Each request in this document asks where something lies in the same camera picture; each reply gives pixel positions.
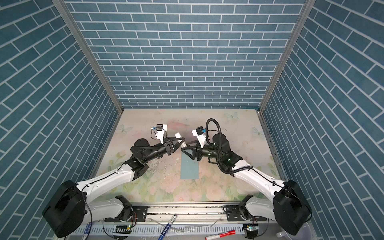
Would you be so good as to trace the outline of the white glue stick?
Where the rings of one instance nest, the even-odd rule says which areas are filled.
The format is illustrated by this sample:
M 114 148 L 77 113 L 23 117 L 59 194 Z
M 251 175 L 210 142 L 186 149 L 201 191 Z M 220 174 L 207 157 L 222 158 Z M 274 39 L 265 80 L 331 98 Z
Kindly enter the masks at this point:
M 181 148 L 187 147 L 187 144 L 185 143 L 185 138 L 181 136 L 180 133 L 175 133 L 175 137 L 178 138 L 178 142 L 181 144 Z

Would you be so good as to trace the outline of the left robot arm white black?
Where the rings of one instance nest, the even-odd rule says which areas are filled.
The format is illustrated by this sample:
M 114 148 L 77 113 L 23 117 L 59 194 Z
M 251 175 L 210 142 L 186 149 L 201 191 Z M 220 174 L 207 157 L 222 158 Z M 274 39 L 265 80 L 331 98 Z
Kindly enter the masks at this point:
M 132 156 L 118 168 L 89 180 L 63 182 L 44 208 L 44 219 L 58 238 L 93 221 L 116 217 L 127 220 L 131 206 L 124 197 L 116 196 L 96 205 L 92 202 L 106 192 L 138 179 L 149 169 L 149 161 L 173 154 L 184 142 L 184 137 L 170 137 L 151 146 L 146 139 L 137 140 L 131 147 Z

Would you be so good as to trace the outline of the teal envelope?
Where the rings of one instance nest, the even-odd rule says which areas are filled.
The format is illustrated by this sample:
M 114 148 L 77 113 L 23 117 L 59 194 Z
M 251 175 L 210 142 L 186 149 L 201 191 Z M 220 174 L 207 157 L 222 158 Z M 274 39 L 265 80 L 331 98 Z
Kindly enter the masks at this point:
M 181 180 L 199 179 L 199 163 L 182 153 L 181 157 Z

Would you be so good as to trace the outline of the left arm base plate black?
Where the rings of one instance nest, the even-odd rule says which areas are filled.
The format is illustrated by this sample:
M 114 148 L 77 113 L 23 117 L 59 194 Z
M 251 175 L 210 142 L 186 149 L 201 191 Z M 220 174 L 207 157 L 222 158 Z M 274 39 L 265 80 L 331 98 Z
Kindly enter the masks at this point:
M 124 207 L 122 212 L 115 218 L 104 219 L 107 223 L 137 223 L 145 222 L 148 206 Z

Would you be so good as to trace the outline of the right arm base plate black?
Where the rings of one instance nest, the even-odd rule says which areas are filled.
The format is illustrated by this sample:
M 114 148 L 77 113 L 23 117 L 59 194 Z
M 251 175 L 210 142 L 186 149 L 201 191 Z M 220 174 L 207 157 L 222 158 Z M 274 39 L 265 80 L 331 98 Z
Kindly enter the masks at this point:
M 223 211 L 227 216 L 228 222 L 239 222 L 239 221 L 266 221 L 267 218 L 261 216 L 252 216 L 245 207 L 239 205 L 224 205 Z

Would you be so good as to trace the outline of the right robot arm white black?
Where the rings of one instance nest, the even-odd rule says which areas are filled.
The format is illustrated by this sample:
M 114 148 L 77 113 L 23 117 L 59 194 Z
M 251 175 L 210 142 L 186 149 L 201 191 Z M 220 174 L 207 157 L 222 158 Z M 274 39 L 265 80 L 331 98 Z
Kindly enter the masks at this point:
M 298 183 L 284 182 L 254 168 L 231 150 L 225 135 L 215 134 L 212 143 L 200 135 L 196 141 L 184 144 L 182 152 L 192 160 L 215 159 L 222 173 L 246 182 L 265 196 L 264 200 L 259 200 L 247 195 L 240 202 L 239 211 L 244 219 L 256 216 L 271 219 L 295 236 L 312 217 L 312 208 Z

